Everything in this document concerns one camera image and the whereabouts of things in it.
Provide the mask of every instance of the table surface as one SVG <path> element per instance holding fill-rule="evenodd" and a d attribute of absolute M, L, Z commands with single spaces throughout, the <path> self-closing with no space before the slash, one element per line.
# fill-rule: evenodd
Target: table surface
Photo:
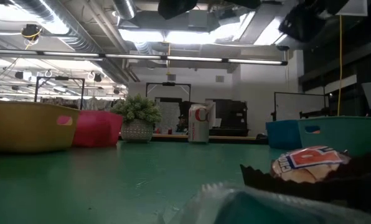
<path fill-rule="evenodd" d="M 168 222 L 202 184 L 243 184 L 240 164 L 268 172 L 266 145 L 119 142 L 117 147 L 0 155 L 0 223 Z"/>

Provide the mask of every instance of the pink container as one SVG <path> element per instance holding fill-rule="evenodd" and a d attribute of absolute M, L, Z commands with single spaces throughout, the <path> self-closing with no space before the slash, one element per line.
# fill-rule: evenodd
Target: pink container
<path fill-rule="evenodd" d="M 122 116 L 107 111 L 80 111 L 72 146 L 115 146 L 122 127 Z"/>

